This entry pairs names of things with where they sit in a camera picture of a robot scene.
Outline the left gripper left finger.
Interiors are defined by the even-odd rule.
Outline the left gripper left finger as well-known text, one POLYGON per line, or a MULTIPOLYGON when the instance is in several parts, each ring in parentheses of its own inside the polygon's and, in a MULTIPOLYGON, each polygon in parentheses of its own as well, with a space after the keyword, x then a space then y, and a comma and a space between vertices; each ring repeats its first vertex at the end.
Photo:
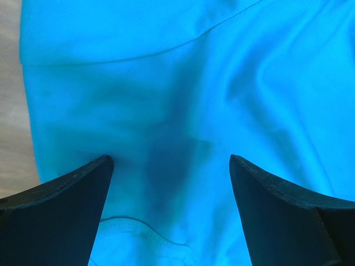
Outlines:
POLYGON ((102 156, 1 198, 1 265, 88 265, 113 169, 102 156))

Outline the teal t shirt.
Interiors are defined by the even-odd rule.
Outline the teal t shirt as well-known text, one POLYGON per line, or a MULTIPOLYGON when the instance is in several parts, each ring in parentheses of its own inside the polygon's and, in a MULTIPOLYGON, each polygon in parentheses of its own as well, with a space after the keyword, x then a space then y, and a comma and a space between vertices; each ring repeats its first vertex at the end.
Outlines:
POLYGON ((250 265, 240 155, 354 200, 353 1, 23 1, 42 182, 109 155, 90 265, 250 265))

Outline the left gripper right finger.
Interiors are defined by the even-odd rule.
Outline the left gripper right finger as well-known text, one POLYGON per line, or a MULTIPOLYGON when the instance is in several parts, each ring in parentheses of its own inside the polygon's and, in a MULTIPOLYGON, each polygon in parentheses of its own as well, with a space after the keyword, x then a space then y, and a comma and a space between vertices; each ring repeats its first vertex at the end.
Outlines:
POLYGON ((232 189, 251 263, 354 264, 354 202, 326 196, 232 155, 232 189))

